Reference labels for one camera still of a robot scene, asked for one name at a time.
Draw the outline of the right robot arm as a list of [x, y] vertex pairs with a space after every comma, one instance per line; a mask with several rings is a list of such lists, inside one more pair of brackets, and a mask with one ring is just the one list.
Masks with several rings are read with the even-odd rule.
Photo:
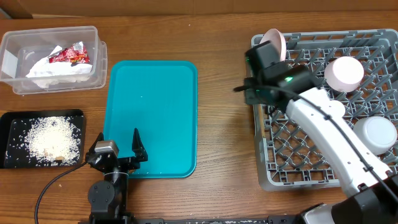
[[345, 107], [328, 97], [306, 66], [290, 68], [281, 61], [269, 41], [246, 51], [245, 58], [252, 75], [235, 91], [245, 92], [246, 104], [274, 106], [295, 121], [324, 155], [347, 197], [310, 207], [295, 222], [397, 223], [397, 175], [348, 126]]

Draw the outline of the wooden chopstick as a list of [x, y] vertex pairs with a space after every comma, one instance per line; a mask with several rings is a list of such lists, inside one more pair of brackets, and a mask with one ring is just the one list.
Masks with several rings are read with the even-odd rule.
[[257, 105], [257, 118], [259, 121], [259, 129], [261, 131], [262, 138], [266, 138], [265, 126], [264, 126], [264, 111], [262, 109], [262, 105]]

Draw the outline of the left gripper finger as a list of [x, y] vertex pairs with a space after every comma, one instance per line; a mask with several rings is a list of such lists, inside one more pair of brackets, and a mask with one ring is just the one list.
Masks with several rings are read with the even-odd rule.
[[104, 139], [103, 133], [99, 133], [99, 135], [97, 136], [96, 140], [91, 145], [88, 153], [94, 153], [97, 142], [102, 141], [103, 139]]
[[134, 129], [133, 139], [132, 139], [132, 151], [135, 154], [135, 158], [137, 162], [146, 162], [148, 161], [148, 154], [145, 150], [145, 147], [141, 141], [141, 137], [139, 134], [139, 130], [137, 128]]

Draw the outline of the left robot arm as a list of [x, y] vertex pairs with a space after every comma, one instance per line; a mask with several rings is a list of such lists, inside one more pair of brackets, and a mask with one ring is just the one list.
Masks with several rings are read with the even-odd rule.
[[85, 162], [102, 172], [104, 177], [88, 191], [91, 205], [89, 223], [137, 223], [126, 207], [129, 174], [139, 169], [142, 162], [148, 161], [138, 129], [133, 133], [132, 151], [133, 156], [119, 158], [116, 142], [105, 141], [103, 133], [99, 133], [86, 153]]

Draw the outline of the rice food scraps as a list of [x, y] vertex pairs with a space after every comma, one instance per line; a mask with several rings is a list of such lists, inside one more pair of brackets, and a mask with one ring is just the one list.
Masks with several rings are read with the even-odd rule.
[[11, 123], [4, 166], [72, 166], [79, 163], [82, 116], [19, 118]]

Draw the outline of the white paper cup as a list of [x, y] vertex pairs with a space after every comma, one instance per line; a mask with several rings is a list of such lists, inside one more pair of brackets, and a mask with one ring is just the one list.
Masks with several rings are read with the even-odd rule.
[[344, 104], [337, 100], [330, 101], [330, 108], [333, 117], [342, 118], [346, 113]]

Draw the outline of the grey bowl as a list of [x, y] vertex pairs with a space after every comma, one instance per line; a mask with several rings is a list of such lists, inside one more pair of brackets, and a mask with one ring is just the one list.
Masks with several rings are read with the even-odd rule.
[[353, 131], [362, 143], [377, 156], [387, 152], [397, 141], [397, 129], [394, 124], [380, 116], [358, 120]]

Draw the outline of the white napkin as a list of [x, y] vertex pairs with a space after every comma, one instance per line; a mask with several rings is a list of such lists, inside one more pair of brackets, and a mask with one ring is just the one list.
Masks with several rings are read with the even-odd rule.
[[37, 78], [33, 82], [40, 88], [48, 88], [50, 85], [59, 83], [79, 83], [87, 81], [90, 76], [92, 65], [87, 63], [78, 63], [72, 65], [71, 62], [54, 62], [50, 63], [49, 58], [52, 54], [61, 51], [61, 46], [56, 46], [50, 55], [40, 59], [30, 69], [26, 75], [27, 78]]

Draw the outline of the red snack wrapper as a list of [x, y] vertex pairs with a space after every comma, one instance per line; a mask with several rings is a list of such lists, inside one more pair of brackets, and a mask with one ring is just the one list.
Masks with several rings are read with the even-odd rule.
[[70, 47], [61, 49], [58, 52], [48, 56], [50, 63], [70, 62], [72, 64], [89, 63], [90, 58], [83, 42], [76, 42]]

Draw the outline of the large white plate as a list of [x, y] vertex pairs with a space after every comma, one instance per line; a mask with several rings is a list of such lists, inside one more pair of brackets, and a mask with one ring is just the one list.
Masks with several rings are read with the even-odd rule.
[[269, 41], [278, 51], [280, 61], [286, 58], [286, 42], [284, 35], [277, 29], [269, 29], [262, 37], [260, 44]]

